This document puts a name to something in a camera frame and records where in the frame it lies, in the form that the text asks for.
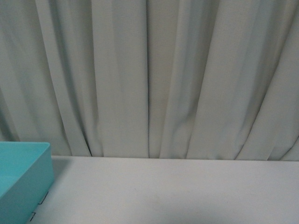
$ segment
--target curtain fold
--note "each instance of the curtain fold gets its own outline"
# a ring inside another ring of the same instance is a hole
[[[0,140],[298,161],[298,2],[0,1]]]

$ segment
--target curtain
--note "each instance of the curtain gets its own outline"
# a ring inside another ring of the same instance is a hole
[[[299,161],[298,0],[0,0],[0,140]]]

